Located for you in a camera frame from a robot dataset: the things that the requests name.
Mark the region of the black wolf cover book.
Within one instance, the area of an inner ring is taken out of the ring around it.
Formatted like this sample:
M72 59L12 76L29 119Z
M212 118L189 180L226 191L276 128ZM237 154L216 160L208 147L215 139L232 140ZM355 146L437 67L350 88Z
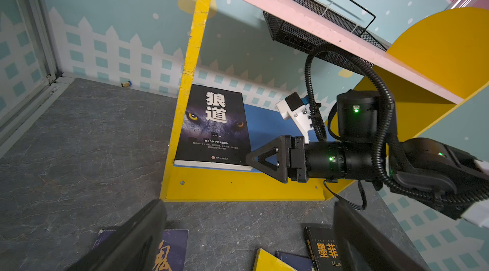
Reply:
M174 166L249 172L251 152L243 95L194 84L184 113Z

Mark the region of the yellow cartoon cover book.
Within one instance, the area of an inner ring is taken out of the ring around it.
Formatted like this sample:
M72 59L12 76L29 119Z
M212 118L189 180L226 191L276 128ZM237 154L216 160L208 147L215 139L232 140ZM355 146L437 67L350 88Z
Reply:
M253 271L295 271L295 269L266 250L258 249Z

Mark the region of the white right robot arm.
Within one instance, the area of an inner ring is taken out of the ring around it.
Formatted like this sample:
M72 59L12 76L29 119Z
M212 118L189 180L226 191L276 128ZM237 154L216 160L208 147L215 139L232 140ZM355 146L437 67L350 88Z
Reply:
M317 56L330 53L361 71L374 89L340 94L323 120L311 66ZM304 76L307 98L294 93L285 99L286 118L309 106L305 121L297 124L301 135L284 135L250 152L247 165L281 183L313 178L328 186L346 179L371 183L376 190L387 187L455 220L474 203L488 200L487 162L430 138L399 140L394 96L364 60L323 44L308 54ZM337 119L337 132L330 119Z

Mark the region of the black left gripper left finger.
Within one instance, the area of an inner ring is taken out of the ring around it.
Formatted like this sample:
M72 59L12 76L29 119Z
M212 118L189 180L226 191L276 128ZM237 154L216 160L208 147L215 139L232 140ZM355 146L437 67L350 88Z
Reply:
M150 201L68 270L151 270L166 224L160 199Z

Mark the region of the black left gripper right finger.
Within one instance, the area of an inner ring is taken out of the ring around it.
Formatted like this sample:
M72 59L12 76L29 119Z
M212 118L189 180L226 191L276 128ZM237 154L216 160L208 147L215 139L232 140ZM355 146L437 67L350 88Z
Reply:
M335 203L333 229L343 270L424 270L345 202Z

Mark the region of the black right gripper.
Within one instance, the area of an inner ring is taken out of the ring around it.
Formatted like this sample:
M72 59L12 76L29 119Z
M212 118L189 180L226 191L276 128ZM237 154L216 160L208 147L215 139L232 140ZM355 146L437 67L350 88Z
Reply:
M247 154L246 164L281 182L307 183L304 137L280 136Z

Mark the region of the black antler cover book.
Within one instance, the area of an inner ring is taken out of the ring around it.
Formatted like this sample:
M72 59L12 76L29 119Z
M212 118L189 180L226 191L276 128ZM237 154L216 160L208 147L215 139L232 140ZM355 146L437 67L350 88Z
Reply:
M305 226L304 234L314 270L342 270L334 230L330 226Z

